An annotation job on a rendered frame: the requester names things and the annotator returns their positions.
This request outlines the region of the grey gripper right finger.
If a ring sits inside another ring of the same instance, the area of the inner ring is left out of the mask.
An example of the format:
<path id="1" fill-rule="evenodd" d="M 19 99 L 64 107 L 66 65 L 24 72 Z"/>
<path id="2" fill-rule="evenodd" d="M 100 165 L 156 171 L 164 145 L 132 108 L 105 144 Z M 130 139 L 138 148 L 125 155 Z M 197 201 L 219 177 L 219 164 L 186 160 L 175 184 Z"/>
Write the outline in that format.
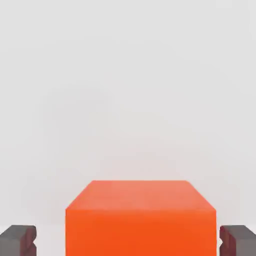
<path id="1" fill-rule="evenodd" d="M 256 256 L 256 234 L 245 225 L 222 225 L 219 256 Z"/>

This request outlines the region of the small orange cube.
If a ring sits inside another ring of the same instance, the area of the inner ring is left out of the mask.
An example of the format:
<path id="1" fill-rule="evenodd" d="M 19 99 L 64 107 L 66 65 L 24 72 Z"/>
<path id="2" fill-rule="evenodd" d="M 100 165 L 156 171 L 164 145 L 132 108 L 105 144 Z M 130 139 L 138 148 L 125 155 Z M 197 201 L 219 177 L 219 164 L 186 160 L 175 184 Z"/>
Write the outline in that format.
<path id="1" fill-rule="evenodd" d="M 94 180 L 66 208 L 65 256 L 217 256 L 216 210 L 184 180 Z"/>

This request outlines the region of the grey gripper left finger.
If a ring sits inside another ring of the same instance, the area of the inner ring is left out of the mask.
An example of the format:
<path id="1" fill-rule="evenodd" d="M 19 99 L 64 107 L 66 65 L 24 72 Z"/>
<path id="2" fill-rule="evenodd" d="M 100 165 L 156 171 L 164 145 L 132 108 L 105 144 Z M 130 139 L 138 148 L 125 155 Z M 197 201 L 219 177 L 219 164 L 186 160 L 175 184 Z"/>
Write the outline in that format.
<path id="1" fill-rule="evenodd" d="M 0 234 L 0 256 L 37 256 L 34 225 L 11 225 Z"/>

